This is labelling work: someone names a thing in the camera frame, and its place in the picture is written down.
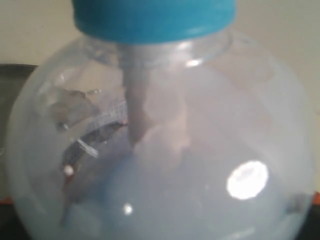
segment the bottle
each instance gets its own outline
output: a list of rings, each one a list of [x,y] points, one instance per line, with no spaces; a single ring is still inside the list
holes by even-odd
[[[6,139],[35,240],[293,240],[314,194],[297,77],[228,30],[234,0],[73,0]]]

